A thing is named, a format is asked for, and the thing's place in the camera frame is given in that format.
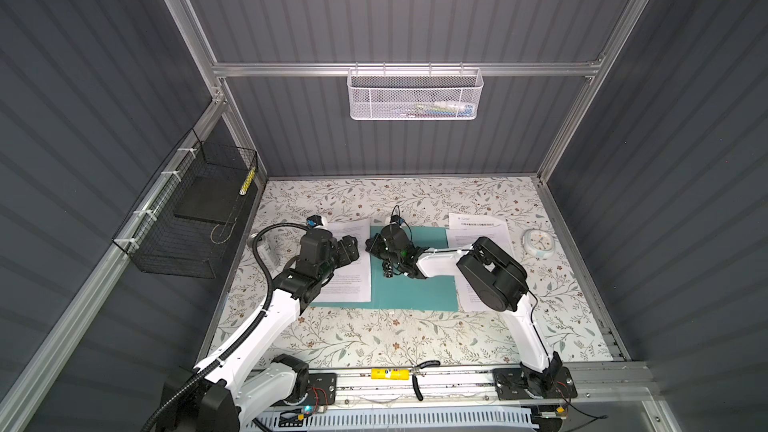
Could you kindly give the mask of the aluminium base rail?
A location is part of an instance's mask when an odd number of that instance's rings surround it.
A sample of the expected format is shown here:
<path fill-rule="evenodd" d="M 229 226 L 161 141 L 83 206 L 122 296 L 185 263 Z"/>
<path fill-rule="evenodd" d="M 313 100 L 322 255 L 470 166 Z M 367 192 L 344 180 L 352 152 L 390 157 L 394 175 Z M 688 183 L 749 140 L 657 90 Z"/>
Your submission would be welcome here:
<path fill-rule="evenodd" d="M 377 380 L 371 368 L 337 368 L 329 392 L 311 392 L 309 400 L 330 398 L 337 409 L 407 406 L 489 405 L 499 403 L 500 386 L 494 380 L 496 365 L 463 365 L 427 368 L 416 373 L 424 399 L 417 399 L 412 381 Z M 573 386 L 577 405 L 645 401 L 660 395 L 650 369 L 643 362 L 567 363 L 558 376 L 560 382 Z"/>

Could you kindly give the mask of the yellow marker pen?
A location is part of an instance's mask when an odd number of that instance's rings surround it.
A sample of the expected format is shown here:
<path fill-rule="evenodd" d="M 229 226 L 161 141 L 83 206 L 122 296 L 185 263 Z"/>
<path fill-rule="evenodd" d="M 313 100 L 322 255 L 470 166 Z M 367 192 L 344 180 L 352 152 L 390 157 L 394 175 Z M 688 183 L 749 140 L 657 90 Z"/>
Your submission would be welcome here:
<path fill-rule="evenodd" d="M 248 193 L 248 190 L 253 183 L 253 180 L 256 176 L 256 168 L 252 167 L 249 169 L 244 181 L 242 182 L 240 188 L 239 188 L 239 195 L 245 196 Z"/>

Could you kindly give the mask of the English text paper sheet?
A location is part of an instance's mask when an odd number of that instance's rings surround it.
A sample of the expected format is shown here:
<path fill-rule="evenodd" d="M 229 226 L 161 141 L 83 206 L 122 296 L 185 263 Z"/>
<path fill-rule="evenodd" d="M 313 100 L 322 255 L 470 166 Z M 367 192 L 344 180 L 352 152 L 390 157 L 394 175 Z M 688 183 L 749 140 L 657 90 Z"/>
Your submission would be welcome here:
<path fill-rule="evenodd" d="M 370 219 L 332 222 L 326 226 L 335 238 L 353 236 L 358 242 L 359 258 L 350 265 L 337 268 L 332 280 L 325 285 L 314 304 L 361 304 L 372 299 L 372 272 L 370 254 L 365 242 L 370 238 Z"/>

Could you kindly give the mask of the yellow label tag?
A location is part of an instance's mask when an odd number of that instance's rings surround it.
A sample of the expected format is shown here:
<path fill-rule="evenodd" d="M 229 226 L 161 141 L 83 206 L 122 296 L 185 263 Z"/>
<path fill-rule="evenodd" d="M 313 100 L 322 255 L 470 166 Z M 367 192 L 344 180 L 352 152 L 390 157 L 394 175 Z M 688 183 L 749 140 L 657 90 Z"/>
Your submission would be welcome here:
<path fill-rule="evenodd" d="M 407 381 L 410 379 L 410 375 L 408 369 L 375 368 L 371 370 L 372 380 Z"/>

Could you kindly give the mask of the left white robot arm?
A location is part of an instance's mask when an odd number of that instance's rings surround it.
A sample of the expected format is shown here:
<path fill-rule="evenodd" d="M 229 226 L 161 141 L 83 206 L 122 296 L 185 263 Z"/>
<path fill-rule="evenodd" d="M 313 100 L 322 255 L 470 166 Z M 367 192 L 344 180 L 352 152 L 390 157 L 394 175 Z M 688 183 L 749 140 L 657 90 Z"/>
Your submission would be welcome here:
<path fill-rule="evenodd" d="M 335 238 L 310 222 L 302 231 L 300 249 L 278 276 L 258 252 L 262 232 L 248 244 L 266 281 L 266 295 L 257 309 L 213 353 L 192 370 L 171 374 L 161 403 L 143 424 L 145 431 L 238 431 L 273 403 L 300 401 L 308 386 L 308 366 L 290 356 L 276 358 L 257 376 L 254 366 L 280 334 L 306 310 L 336 269 L 357 261 L 358 240 Z"/>

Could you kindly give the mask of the Chinese title paper sheet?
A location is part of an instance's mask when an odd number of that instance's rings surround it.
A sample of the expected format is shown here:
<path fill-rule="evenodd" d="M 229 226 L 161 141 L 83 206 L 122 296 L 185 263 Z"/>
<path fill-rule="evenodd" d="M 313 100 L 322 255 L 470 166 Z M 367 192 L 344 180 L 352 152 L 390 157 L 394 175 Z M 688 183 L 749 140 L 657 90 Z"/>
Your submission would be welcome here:
<path fill-rule="evenodd" d="M 451 212 L 446 237 L 448 246 L 453 248 L 469 246 L 479 237 L 488 237 L 505 252 L 514 251 L 507 222 L 494 216 Z"/>

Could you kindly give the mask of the black notebook in basket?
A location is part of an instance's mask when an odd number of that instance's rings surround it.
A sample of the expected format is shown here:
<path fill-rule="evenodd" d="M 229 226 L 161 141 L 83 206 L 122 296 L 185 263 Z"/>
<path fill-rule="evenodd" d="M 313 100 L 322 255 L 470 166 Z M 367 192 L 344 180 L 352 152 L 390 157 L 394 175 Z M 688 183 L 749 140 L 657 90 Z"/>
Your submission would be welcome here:
<path fill-rule="evenodd" d="M 174 209 L 174 216 L 224 225 L 234 220 L 240 185 L 237 181 L 196 177 Z"/>

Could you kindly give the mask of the XDOF header paper sheet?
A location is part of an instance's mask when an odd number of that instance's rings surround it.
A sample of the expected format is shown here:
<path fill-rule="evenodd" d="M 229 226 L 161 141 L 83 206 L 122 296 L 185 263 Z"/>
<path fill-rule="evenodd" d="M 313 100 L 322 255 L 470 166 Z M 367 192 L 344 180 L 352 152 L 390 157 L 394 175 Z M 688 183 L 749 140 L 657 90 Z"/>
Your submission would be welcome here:
<path fill-rule="evenodd" d="M 509 301 L 495 286 L 495 275 L 473 253 L 460 258 L 457 267 L 485 308 L 496 312 L 507 309 Z"/>

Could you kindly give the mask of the white and teal clock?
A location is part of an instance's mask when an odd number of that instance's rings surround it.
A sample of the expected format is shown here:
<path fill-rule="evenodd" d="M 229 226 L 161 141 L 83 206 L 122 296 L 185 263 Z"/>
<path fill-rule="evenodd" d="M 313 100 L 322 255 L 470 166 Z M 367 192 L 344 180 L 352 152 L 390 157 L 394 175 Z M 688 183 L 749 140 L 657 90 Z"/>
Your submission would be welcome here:
<path fill-rule="evenodd" d="M 538 259 L 548 259 L 556 251 L 552 234 L 541 229 L 528 229 L 522 235 L 522 246 L 527 254 Z"/>

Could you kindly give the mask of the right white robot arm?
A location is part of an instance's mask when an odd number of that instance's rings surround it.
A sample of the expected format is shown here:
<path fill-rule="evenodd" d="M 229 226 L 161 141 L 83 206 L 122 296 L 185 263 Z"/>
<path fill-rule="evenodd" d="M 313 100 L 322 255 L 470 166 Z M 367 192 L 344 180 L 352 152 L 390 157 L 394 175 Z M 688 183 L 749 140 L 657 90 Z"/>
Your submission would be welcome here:
<path fill-rule="evenodd" d="M 385 270 L 411 279 L 464 278 L 483 305 L 501 314 L 517 345 L 529 393 L 543 397 L 558 384 L 563 363 L 538 330 L 538 298 L 527 284 L 527 272 L 491 238 L 480 236 L 458 248 L 420 247 L 399 224 L 390 223 L 366 240 L 366 251 Z"/>

